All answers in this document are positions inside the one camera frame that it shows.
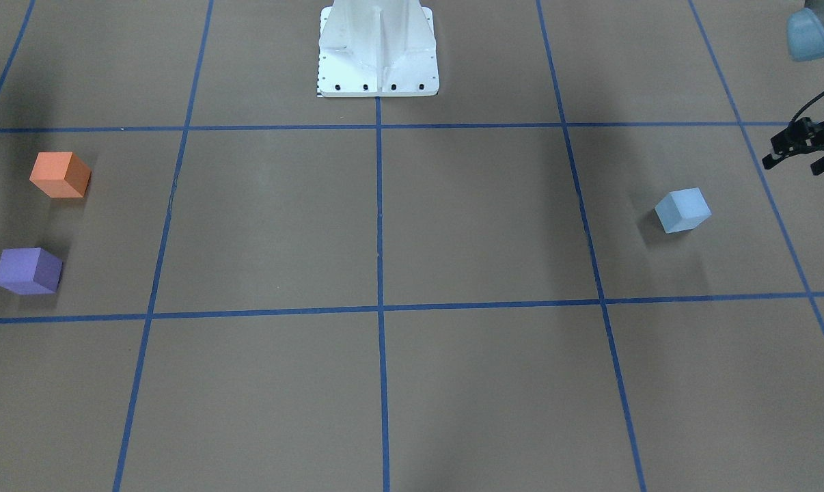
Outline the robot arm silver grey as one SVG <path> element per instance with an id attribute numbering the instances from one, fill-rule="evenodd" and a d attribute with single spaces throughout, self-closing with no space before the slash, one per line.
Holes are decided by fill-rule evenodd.
<path id="1" fill-rule="evenodd" d="M 786 40 L 794 62 L 824 59 L 824 1 L 806 1 L 789 16 Z"/>

